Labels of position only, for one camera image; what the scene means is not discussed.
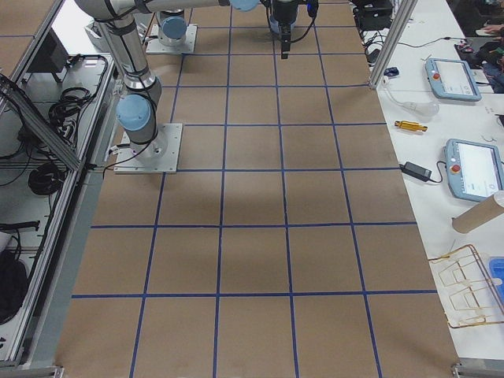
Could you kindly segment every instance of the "cardboard tube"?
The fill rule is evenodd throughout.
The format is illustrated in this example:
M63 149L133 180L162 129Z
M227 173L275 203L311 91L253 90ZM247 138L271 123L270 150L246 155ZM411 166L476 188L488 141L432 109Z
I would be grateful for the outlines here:
M497 191L462 215L454 218L451 225L456 231L467 234L502 213L504 213L504 191Z

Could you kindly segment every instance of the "black backpack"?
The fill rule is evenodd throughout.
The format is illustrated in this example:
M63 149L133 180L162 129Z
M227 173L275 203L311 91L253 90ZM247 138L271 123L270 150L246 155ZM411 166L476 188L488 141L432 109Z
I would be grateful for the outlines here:
M15 253L0 253L0 324L10 321L23 305L28 277L23 262Z

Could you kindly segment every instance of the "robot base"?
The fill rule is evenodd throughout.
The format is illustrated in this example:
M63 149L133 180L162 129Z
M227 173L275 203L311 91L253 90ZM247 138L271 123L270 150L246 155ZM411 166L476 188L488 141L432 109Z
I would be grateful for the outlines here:
M116 174L132 173L176 173L176 166L179 162L180 141L182 139L182 124L161 124L159 125L158 138L164 138L168 144L166 151L160 157L154 157L147 161L140 161L133 158L130 161L114 166ZM121 143L129 143L126 133L123 134ZM125 148L119 150L117 161L123 161L133 156L132 150Z
M187 26L186 31L186 39L183 43L175 46L165 46L159 39L153 39L149 41L146 48L147 54L152 55L160 55L160 54L193 54L195 51L196 44L196 31L198 30L198 26L195 24L189 24ZM153 25L152 30L150 31L151 37L157 37L159 33L159 26Z

